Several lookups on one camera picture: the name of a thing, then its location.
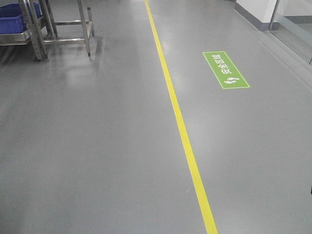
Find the green floor sign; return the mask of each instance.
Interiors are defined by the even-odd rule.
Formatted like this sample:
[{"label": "green floor sign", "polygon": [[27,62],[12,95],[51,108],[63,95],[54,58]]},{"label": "green floor sign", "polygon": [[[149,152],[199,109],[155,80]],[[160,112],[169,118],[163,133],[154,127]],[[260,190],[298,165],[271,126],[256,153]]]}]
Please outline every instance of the green floor sign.
[{"label": "green floor sign", "polygon": [[249,84],[224,51],[203,53],[223,89],[249,88]]}]

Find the stainless steel rack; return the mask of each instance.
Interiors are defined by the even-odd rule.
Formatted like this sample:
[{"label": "stainless steel rack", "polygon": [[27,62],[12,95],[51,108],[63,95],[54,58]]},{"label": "stainless steel rack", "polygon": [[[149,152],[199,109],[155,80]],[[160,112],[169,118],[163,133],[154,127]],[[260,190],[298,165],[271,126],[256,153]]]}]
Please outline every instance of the stainless steel rack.
[{"label": "stainless steel rack", "polygon": [[[83,12],[82,0],[77,0],[77,2],[80,20],[55,22],[49,0],[39,0],[43,15],[39,19],[37,17],[32,17],[36,16],[33,0],[19,0],[19,5],[26,21],[27,29],[19,34],[0,35],[0,45],[25,45],[31,42],[36,58],[38,60],[42,60],[48,57],[45,48],[46,45],[60,43],[84,43],[86,45],[88,56],[91,56],[90,36],[91,34],[94,36],[91,8],[89,6],[87,7],[88,21],[86,21]],[[57,31],[58,25],[81,25],[83,37],[75,39],[59,39]],[[41,31],[44,27],[46,27],[48,32],[46,38],[43,37]]]}]

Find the glass partition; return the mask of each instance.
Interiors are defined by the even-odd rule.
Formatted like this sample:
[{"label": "glass partition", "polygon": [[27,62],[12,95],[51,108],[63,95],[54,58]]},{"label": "glass partition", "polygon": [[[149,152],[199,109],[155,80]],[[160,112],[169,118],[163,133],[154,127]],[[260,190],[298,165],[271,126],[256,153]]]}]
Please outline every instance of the glass partition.
[{"label": "glass partition", "polygon": [[312,64],[312,0],[278,0],[270,31]]}]

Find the blue plastic crate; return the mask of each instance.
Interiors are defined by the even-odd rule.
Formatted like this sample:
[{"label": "blue plastic crate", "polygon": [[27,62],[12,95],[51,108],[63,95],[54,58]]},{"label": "blue plastic crate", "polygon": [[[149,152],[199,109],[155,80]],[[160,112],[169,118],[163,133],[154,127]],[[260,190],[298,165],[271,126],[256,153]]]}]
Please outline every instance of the blue plastic crate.
[{"label": "blue plastic crate", "polygon": [[0,34],[22,33],[25,29],[26,24],[19,8],[0,12]]},{"label": "blue plastic crate", "polygon": [[[42,17],[39,2],[35,2],[34,7],[35,7],[36,14],[37,14],[37,18]],[[19,9],[21,13],[20,4],[13,3],[13,4],[8,4],[8,5],[0,7],[0,14],[2,11],[6,11],[6,12],[10,12],[12,10],[16,11],[17,10],[16,8]]]},{"label": "blue plastic crate", "polygon": [[[37,17],[42,16],[39,3],[34,3]],[[0,34],[22,33],[26,30],[26,23],[22,16],[20,5],[13,3],[0,7]]]}]

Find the yellow floor stripe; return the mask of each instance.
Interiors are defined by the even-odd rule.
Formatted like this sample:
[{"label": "yellow floor stripe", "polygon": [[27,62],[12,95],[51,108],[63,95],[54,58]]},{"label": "yellow floor stripe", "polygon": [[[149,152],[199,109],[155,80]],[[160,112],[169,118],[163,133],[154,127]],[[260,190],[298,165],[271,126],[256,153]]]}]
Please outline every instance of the yellow floor stripe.
[{"label": "yellow floor stripe", "polygon": [[186,155],[187,161],[189,163],[190,172],[191,172],[191,175],[193,178],[193,183],[194,183],[194,187],[196,190],[196,194],[197,194],[198,202],[200,205],[201,213],[202,213],[202,216],[203,216],[203,219],[205,222],[206,230],[207,230],[208,234],[218,234],[218,230],[217,230],[216,224],[215,224],[215,219],[214,219],[211,207],[209,205],[209,201],[208,201],[208,198],[206,195],[206,191],[205,191],[205,188],[204,188],[204,185],[203,185],[200,173],[199,173],[199,169],[198,169],[198,166],[196,163],[196,158],[195,158],[194,153],[193,153],[193,149],[191,146],[189,135],[186,131],[186,127],[185,127],[185,123],[184,123],[183,116],[181,113],[181,109],[180,109],[179,103],[177,101],[175,88],[174,88],[174,85],[172,83],[172,79],[170,76],[170,72],[168,69],[168,65],[166,62],[165,55],[162,51],[161,43],[160,43],[160,40],[158,37],[158,32],[157,32],[157,29],[155,26],[153,14],[152,14],[148,0],[145,0],[145,5],[146,5],[146,9],[147,9],[148,16],[150,19],[152,31],[154,34],[154,39],[155,39],[155,42],[157,45],[157,50],[158,50],[161,66],[162,66],[162,69],[163,69],[163,72],[164,72],[164,75],[166,78],[167,87],[169,90],[171,102],[172,102],[172,105],[173,105],[173,108],[175,111],[175,118],[177,121],[177,125],[179,127],[179,131],[180,131],[185,155]]}]

